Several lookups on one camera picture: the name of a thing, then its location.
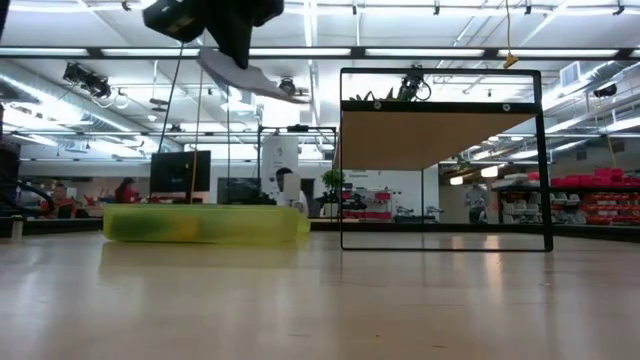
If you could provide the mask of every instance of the potted plant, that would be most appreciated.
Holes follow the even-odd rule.
[[[331,169],[322,175],[322,182],[327,188],[327,191],[323,196],[323,208],[324,216],[337,217],[338,216],[338,194],[342,189],[340,185],[344,184],[344,173],[338,169]]]

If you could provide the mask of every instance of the black screen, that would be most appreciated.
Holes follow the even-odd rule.
[[[193,176],[193,152],[161,153],[151,156],[151,193],[186,193]],[[193,191],[209,191],[211,152],[198,151]]]

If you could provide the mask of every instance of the wooden floor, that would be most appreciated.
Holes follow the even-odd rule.
[[[367,236],[350,241],[415,241]],[[0,359],[640,354],[640,246],[558,238],[551,254],[372,253],[341,252],[336,239],[318,233],[297,249],[255,249],[74,234],[0,245]],[[424,241],[447,239],[529,241]]]

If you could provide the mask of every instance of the yellow-green translucent bin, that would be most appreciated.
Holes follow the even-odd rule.
[[[309,230],[305,216],[282,206],[104,206],[104,234],[113,241],[269,245],[294,242]]]

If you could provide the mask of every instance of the wooden board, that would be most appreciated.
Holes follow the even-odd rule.
[[[335,165],[349,170],[419,170],[482,143],[533,114],[344,112]]]

